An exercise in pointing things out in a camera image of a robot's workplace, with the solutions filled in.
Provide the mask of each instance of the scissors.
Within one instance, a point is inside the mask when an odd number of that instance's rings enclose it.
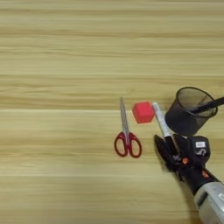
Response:
[[[126,109],[124,106],[123,98],[121,98],[121,100],[120,100],[120,110],[121,110],[121,116],[122,116],[122,132],[120,134],[118,134],[118,136],[115,139],[115,152],[117,155],[119,155],[122,158],[127,157],[128,154],[130,154],[133,158],[140,158],[140,156],[142,155],[142,152],[143,152],[143,148],[142,148],[142,145],[141,145],[141,142],[139,141],[139,139],[135,135],[133,135],[129,130],[129,125],[128,125],[128,120],[127,120],[127,116],[126,116]],[[117,142],[119,140],[122,140],[124,152],[120,152],[117,147]],[[137,154],[135,154],[132,149],[132,143],[134,141],[137,143],[138,148],[139,148]]]

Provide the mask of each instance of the sticker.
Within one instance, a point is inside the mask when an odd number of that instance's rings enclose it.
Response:
[[[218,197],[219,197],[221,200],[224,200],[224,194],[223,194],[223,193],[220,193],[220,194],[218,195]]]
[[[206,142],[197,142],[196,148],[206,148]]]

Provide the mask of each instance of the red cube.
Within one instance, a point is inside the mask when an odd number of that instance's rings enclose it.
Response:
[[[154,109],[148,101],[136,103],[132,109],[137,123],[150,123],[154,117]]]

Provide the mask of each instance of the pen cup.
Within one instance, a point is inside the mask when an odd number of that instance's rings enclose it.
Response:
[[[205,122],[215,116],[218,108],[210,108],[199,114],[192,109],[212,101],[214,98],[207,92],[196,87],[183,87],[177,94],[174,103],[165,115],[168,127],[181,136],[195,135]]]

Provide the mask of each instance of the wooden table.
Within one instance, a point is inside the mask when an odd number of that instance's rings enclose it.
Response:
[[[200,223],[193,196],[160,162],[156,120],[183,86],[224,88],[222,0],[0,3],[0,223]],[[139,159],[118,157],[123,96]],[[199,134],[224,180],[224,109]]]

